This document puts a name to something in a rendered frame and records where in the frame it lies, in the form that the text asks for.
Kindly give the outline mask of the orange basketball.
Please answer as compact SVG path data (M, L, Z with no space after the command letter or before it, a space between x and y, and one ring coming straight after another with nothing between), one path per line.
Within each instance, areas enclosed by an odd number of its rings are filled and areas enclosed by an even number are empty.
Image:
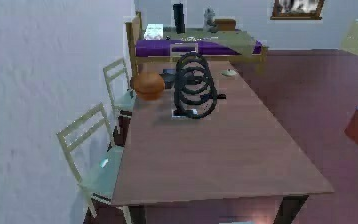
M145 72L133 78L133 88L141 99L154 101L162 96L165 82L158 73Z

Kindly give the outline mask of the small black object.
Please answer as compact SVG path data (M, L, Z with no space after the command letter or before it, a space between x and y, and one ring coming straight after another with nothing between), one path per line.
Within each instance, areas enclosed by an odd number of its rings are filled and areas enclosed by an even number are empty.
M175 69L164 69L160 76L163 78L166 89L171 89L174 85L176 78L176 70Z

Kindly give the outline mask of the brown wooden table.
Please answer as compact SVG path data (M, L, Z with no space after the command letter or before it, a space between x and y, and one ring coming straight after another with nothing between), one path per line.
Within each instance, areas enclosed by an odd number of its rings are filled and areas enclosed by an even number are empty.
M305 199L333 188L226 61L210 70L225 94L204 119L175 119L173 93L136 101L112 202L149 204L279 196L273 224L291 224Z

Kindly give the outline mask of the pale wooden chair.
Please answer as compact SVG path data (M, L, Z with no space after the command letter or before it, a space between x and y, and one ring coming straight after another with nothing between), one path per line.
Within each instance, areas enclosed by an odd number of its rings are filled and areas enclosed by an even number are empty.
M103 68L103 75L113 114L116 115L125 112L130 116L133 111L136 93L131 88L131 81L128 75L125 59L119 58L105 66ZM111 83L121 76L124 76L126 79L126 89L120 96L115 96L112 91Z
M173 43L169 48L170 61L180 59L183 55L190 52L198 52L198 44L196 42Z
M77 130L81 125L84 125L90 118L98 113L101 114L101 118L95 124L93 124L87 131L84 131L71 143L67 142L66 137L68 135ZM102 126L106 127L111 147L106 147L107 151L98 164L95 164L86 175L81 175L74 162L72 152ZM110 122L103 104L99 103L90 108L63 130L59 131L56 136L59 140L69 168L77 181L77 185L84 195L88 205L88 210L90 211L92 217L96 218L98 210L94 205L95 201L108 206L111 205L112 196L116 188L116 182L120 171L123 152L125 151L123 147L115 145L113 131L110 127Z

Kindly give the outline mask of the dark brown bin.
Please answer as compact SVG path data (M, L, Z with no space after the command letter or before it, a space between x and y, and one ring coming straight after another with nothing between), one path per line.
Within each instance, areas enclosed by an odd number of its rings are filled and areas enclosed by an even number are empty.
M116 146L124 146L128 136L129 125L132 113L121 110L118 116L118 124L113 131L114 143Z

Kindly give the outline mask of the wooden bed with purple cover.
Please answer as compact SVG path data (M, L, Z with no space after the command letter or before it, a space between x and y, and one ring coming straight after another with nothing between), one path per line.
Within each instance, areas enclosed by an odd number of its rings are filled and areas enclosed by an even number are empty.
M163 37L162 40L145 40L143 38L145 31L142 29L140 11L136 12L136 16L130 22L125 23L125 27L133 76L137 75L139 72L138 66L143 63L171 62L169 57L170 45L187 42L171 40L169 36ZM188 28L187 30L189 29L203 30L202 28ZM175 29L173 27L164 28L164 33L169 31L175 31ZM241 55L216 43L204 41L189 42L196 42L198 44L198 52L209 61L246 62L262 65L266 60L268 52L268 47L259 40L256 40L256 46L249 56Z

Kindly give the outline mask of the white pillow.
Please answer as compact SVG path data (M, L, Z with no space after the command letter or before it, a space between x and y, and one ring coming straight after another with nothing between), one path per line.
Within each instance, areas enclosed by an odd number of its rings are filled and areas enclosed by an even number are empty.
M162 40L164 37L164 26L162 24L148 24L143 38L145 40Z

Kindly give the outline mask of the olive green blanket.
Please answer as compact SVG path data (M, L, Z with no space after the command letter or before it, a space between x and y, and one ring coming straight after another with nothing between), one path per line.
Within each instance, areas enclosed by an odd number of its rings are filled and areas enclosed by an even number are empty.
M244 56L251 55L256 46L256 39L248 32L240 30L211 33L204 32L203 30L189 29L181 34L177 34L175 31L165 32L164 37L166 36L169 36L171 40L216 43Z

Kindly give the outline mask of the tall black cylinder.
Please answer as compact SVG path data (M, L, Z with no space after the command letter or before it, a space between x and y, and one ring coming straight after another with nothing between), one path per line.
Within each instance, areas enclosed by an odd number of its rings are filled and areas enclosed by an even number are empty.
M185 32L184 5L177 3L173 5L175 28L178 34Z

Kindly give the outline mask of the grey figurine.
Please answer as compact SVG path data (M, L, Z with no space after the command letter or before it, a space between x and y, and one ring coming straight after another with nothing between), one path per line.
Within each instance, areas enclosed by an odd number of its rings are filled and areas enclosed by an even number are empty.
M214 22L215 12L211 8L207 8L204 12L204 25L205 32L216 33L218 31L217 25Z

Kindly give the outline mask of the brown wooden nightstand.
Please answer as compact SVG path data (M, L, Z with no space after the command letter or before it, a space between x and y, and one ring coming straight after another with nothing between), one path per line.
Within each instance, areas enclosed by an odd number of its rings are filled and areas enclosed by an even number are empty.
M219 31L234 31L236 29L236 20L230 18L221 18L215 20Z

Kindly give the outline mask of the framed wall picture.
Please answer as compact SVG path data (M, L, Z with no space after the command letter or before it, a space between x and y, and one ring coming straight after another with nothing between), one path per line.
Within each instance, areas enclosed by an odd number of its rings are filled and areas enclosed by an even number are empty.
M274 0L271 20L321 20L325 0Z

